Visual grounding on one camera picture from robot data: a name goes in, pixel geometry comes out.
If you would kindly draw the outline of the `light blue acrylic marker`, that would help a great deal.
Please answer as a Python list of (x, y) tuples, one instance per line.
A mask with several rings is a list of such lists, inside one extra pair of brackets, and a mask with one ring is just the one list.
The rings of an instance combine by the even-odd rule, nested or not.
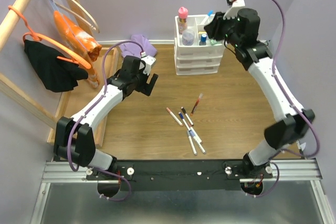
[(213, 10), (208, 12), (206, 17), (202, 20), (202, 25), (205, 25), (208, 22), (208, 20), (209, 20), (209, 18), (211, 17), (212, 14), (213, 14)]

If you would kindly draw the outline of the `clear round jar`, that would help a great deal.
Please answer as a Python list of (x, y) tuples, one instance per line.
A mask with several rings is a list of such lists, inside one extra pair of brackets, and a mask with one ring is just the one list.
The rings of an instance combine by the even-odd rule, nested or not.
[(186, 29), (182, 32), (182, 44), (185, 46), (192, 46), (195, 39), (195, 33), (191, 29)]

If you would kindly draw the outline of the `pink cap crayon bottle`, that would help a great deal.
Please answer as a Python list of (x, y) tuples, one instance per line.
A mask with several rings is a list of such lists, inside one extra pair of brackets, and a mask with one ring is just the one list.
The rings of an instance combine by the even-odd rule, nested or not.
[(188, 9), (185, 7), (180, 7), (178, 9), (178, 30), (180, 34), (182, 34), (183, 31), (187, 29), (187, 17)]

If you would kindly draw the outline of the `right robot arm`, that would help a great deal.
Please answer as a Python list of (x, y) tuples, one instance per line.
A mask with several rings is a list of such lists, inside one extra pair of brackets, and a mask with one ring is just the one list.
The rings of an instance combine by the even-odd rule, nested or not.
[(269, 47), (258, 40), (260, 17), (256, 10), (242, 8), (233, 17), (216, 12), (204, 30), (210, 39), (225, 41), (234, 47), (236, 59), (257, 81), (274, 114), (275, 123), (264, 130), (264, 139), (240, 165), (242, 174), (252, 178), (270, 159), (304, 137), (315, 114), (294, 98), (276, 67)]

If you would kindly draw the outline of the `grey blue cap glue bottle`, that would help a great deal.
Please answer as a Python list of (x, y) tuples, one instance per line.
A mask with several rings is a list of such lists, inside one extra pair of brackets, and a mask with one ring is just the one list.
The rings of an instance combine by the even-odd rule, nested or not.
[(199, 45), (206, 46), (207, 33), (205, 31), (200, 31), (198, 35), (199, 35)]

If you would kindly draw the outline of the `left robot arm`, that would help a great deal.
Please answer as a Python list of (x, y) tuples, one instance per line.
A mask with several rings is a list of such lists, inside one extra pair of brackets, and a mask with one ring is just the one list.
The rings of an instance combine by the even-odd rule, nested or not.
[(133, 91), (151, 95), (158, 79), (157, 74), (150, 74), (155, 63), (152, 56), (126, 56), (121, 69), (106, 79), (107, 84), (81, 111), (58, 120), (54, 154), (67, 159), (70, 165), (92, 167), (104, 179), (112, 179), (117, 171), (117, 158), (96, 149), (94, 131)]

